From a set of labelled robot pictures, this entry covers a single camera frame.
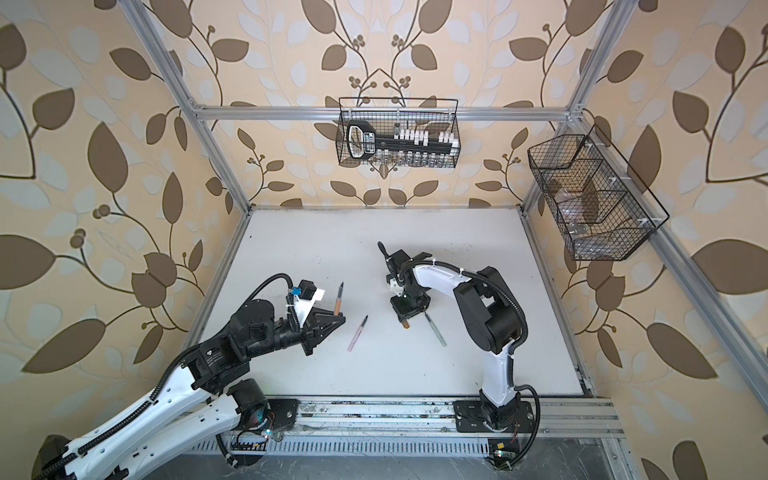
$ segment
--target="wall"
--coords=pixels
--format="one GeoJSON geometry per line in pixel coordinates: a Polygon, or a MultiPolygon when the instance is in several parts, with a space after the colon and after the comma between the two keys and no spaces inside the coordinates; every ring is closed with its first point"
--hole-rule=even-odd
{"type": "MultiPolygon", "coordinates": [[[[560,0],[145,3],[198,103],[328,107],[367,95],[565,106],[610,8],[601,0],[568,13],[560,0]]],[[[210,126],[259,207],[516,204],[532,181],[522,153],[554,131],[548,122],[471,122],[460,125],[456,169],[344,168],[330,122],[210,126]]]]}
{"type": "MultiPolygon", "coordinates": [[[[766,13],[757,1],[641,0],[587,111],[764,349],[766,13]]],[[[620,263],[574,262],[543,202],[531,220],[645,475],[764,477],[768,415],[652,247],[620,263]]]]}
{"type": "Polygon", "coordinates": [[[4,478],[155,384],[240,218],[112,4],[0,4],[4,478]]]}

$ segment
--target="pink pen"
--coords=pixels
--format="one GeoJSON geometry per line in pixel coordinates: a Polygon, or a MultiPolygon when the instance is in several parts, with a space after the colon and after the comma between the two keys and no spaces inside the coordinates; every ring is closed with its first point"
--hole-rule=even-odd
{"type": "Polygon", "coordinates": [[[349,348],[346,349],[347,352],[352,352],[352,348],[355,346],[355,342],[360,337],[360,333],[362,333],[362,328],[366,325],[367,321],[368,321],[368,316],[366,315],[366,318],[362,319],[362,323],[360,323],[360,326],[357,327],[355,336],[352,338],[352,342],[349,344],[349,348]]]}

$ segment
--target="wire basket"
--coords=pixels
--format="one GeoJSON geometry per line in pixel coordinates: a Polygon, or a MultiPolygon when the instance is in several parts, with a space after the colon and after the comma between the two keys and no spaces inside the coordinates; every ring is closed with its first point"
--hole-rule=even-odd
{"type": "Polygon", "coordinates": [[[455,168],[462,149],[457,107],[447,98],[340,98],[339,165],[455,168]]]}
{"type": "Polygon", "coordinates": [[[630,173],[617,174],[598,147],[605,136],[593,132],[529,148],[531,172],[574,260],[626,260],[669,213],[621,152],[630,173]],[[647,211],[626,182],[650,194],[663,213],[647,211]]]}

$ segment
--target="marker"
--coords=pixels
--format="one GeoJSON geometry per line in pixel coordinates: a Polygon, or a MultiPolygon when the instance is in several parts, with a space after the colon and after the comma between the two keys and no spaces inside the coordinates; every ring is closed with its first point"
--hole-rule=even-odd
{"type": "Polygon", "coordinates": [[[362,323],[360,323],[360,326],[357,327],[357,331],[355,332],[355,336],[352,337],[352,342],[349,344],[349,347],[347,347],[347,352],[352,352],[352,348],[355,346],[355,342],[357,342],[357,339],[360,337],[360,333],[362,333],[362,328],[366,325],[366,322],[368,321],[368,316],[366,315],[366,318],[362,319],[362,323]]]}
{"type": "Polygon", "coordinates": [[[339,310],[341,310],[341,292],[344,291],[344,282],[341,282],[341,285],[339,285],[339,294],[336,295],[336,308],[333,309],[333,316],[339,315],[339,310]]]}
{"type": "Polygon", "coordinates": [[[435,325],[435,322],[432,321],[431,318],[429,318],[429,315],[427,315],[427,312],[424,312],[424,316],[427,317],[427,321],[429,322],[429,326],[432,327],[432,331],[435,332],[435,335],[437,335],[437,339],[440,340],[440,343],[443,346],[448,346],[447,343],[445,343],[445,340],[442,338],[442,335],[440,335],[440,330],[437,329],[437,325],[435,325]]]}

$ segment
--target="white surface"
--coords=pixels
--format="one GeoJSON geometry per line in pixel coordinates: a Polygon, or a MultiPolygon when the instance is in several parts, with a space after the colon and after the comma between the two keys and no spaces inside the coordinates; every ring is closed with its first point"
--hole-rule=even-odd
{"type": "MultiPolygon", "coordinates": [[[[257,210],[224,282],[203,339],[219,331],[259,283],[288,273],[297,285],[326,289],[316,305],[333,310],[344,282],[346,323],[305,357],[301,346],[251,361],[251,375],[267,395],[477,395],[482,351],[467,334],[452,296],[430,292],[429,315],[403,329],[389,304],[382,241],[389,253],[422,251],[438,260],[481,270],[495,267],[525,311],[528,341],[515,354],[515,382],[540,395],[580,395],[571,358],[516,210],[257,210]],[[346,347],[365,315],[368,323],[352,352],[346,347]]],[[[285,316],[285,282],[260,298],[285,316]]]]}

